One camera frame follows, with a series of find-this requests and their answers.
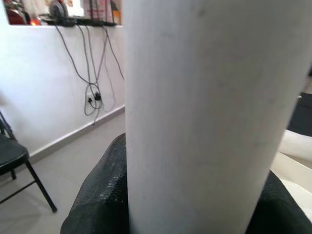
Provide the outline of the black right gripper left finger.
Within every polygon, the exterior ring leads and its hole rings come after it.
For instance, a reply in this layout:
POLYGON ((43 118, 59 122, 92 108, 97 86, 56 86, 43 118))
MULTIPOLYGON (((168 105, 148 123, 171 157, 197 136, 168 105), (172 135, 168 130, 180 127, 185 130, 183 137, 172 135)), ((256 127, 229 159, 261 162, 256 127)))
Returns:
POLYGON ((125 134, 111 142, 85 178, 60 233, 129 233, 125 134))

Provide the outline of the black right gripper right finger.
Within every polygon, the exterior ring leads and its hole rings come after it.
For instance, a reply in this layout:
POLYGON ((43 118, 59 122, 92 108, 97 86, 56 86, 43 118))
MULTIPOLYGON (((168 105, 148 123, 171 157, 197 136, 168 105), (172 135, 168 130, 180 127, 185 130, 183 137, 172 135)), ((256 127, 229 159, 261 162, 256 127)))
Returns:
POLYGON ((310 234, 312 223, 281 180, 269 172, 247 234, 310 234))

